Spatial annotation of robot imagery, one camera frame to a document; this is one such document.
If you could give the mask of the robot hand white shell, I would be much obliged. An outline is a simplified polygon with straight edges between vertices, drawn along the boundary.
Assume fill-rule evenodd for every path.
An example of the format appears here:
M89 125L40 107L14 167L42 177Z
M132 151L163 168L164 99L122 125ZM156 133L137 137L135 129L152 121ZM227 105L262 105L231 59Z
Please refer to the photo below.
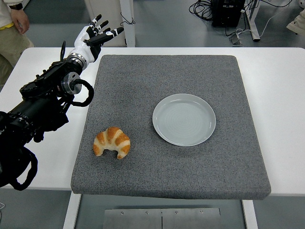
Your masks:
M83 69L95 62L101 52L102 46L124 31L123 27L117 29L104 28L109 22L99 24L102 15L95 17L89 25L85 26L74 42L74 49L69 53L68 59L79 62Z

